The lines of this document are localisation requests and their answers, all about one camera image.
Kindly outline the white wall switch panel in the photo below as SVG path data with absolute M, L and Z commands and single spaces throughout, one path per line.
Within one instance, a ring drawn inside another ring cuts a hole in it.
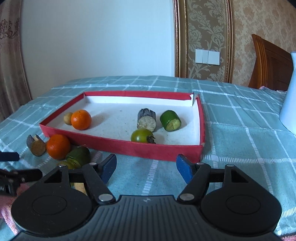
M 220 65 L 220 52 L 196 49 L 195 50 L 195 63 L 207 65 Z

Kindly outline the red shallow cardboard box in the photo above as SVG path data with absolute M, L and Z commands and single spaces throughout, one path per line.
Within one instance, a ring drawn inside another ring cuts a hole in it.
M 137 128 L 137 114 L 148 108 L 159 118 L 173 110 L 181 119 L 179 130 L 167 132 L 157 120 L 155 144 L 130 140 Z M 66 113 L 88 111 L 92 123 L 80 131 L 63 121 Z M 205 117 L 201 100 L 194 93 L 160 91 L 89 91 L 62 105 L 40 123 L 46 137 L 62 134 L 78 145 L 128 156 L 175 161 L 179 154 L 196 163 L 205 144 Z

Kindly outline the dark purple yam piece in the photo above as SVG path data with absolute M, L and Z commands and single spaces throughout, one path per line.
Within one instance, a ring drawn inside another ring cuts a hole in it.
M 142 108 L 137 114 L 137 128 L 145 128 L 153 132 L 156 126 L 156 113 L 148 108 Z

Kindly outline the green tomato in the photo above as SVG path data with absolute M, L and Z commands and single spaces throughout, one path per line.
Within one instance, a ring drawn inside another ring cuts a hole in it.
M 154 141 L 155 137 L 154 137 L 153 133 L 146 128 L 139 128 L 139 129 L 135 130 L 132 133 L 130 139 L 132 142 L 137 142 L 137 143 L 150 143 L 150 144 L 156 143 Z
M 59 167 L 67 166 L 69 170 L 75 169 L 75 166 L 71 162 L 67 162 L 67 161 L 60 161 L 59 163 L 57 163 L 57 166 Z

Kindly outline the dark green cucumber end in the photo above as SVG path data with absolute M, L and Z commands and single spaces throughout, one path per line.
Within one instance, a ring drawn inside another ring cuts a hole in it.
M 74 166 L 75 169 L 91 162 L 90 150 L 85 146 L 79 146 L 73 149 L 66 156 L 66 161 Z

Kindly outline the pink towel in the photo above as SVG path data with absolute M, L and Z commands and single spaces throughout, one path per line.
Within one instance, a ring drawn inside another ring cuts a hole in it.
M 8 225 L 14 235 L 17 235 L 19 231 L 17 230 L 16 225 L 13 221 L 11 215 L 11 207 L 14 201 L 28 188 L 29 185 L 21 184 L 21 186 L 17 189 L 16 196 L 1 195 L 1 219 L 4 219 L 5 223 Z

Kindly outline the green cucumber piece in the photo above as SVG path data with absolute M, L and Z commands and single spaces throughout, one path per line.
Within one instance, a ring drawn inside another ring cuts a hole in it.
M 178 130 L 182 124 L 179 116 L 173 110 L 167 110 L 163 112 L 159 120 L 167 132 Z

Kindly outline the brown longan fruit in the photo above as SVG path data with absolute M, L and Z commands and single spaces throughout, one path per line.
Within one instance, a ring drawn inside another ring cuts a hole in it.
M 72 114 L 73 114 L 72 112 L 68 112 L 68 113 L 64 114 L 64 116 L 63 116 L 64 123 L 67 124 L 67 125 L 69 125 L 69 126 L 72 125 L 71 124 Z

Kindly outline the white electric kettle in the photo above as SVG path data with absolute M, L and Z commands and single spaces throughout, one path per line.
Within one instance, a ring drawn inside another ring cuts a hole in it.
M 294 135 L 296 134 L 296 53 L 291 52 L 293 72 L 286 96 L 280 110 L 279 119 L 281 123 Z

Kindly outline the gold framed wallpaper panel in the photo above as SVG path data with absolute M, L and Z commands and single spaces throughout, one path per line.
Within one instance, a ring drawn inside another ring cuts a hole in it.
M 230 83 L 233 75 L 232 1 L 173 1 L 175 76 Z M 220 53 L 220 65 L 196 63 L 197 49 Z

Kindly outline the orange mandarin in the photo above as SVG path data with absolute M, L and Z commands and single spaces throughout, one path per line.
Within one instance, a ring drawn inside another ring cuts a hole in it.
M 77 110 L 71 115 L 71 125 L 76 130 L 86 130 L 92 123 L 92 117 L 90 113 L 84 109 Z
M 47 153 L 55 160 L 63 160 L 71 150 L 69 139 L 60 134 L 52 135 L 46 143 Z

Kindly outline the brown sugarcane piece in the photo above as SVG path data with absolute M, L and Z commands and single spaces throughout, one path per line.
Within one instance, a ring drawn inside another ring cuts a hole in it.
M 34 156 L 42 156 L 46 151 L 46 144 L 38 135 L 28 135 L 26 143 Z

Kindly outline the wooden headboard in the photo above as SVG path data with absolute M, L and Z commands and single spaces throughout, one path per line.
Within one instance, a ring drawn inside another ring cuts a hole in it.
M 293 72 L 291 54 L 256 34 L 252 39 L 256 60 L 248 86 L 286 91 Z

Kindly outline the beige patterned curtain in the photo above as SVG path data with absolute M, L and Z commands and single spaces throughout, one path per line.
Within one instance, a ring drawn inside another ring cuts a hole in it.
M 21 1 L 1 1 L 1 121 L 31 100 L 21 49 Z

